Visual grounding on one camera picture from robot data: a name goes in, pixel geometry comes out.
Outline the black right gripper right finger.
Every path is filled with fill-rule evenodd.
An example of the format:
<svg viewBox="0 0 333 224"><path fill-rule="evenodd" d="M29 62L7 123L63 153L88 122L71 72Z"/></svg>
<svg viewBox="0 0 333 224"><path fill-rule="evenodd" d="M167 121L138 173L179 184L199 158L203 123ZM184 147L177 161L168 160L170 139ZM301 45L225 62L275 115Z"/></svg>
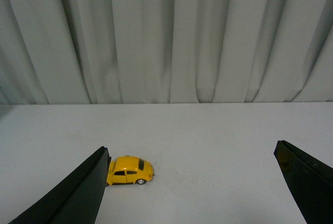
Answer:
<svg viewBox="0 0 333 224"><path fill-rule="evenodd" d="M285 140L274 156L306 223L332 223L332 168Z"/></svg>

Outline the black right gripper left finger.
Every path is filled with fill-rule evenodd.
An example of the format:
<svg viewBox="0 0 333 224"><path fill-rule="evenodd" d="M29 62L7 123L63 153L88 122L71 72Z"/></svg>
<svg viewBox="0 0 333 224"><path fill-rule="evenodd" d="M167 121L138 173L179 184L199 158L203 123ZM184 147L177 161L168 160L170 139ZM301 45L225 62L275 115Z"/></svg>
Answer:
<svg viewBox="0 0 333 224"><path fill-rule="evenodd" d="M94 223L109 165L108 149L102 146L11 223Z"/></svg>

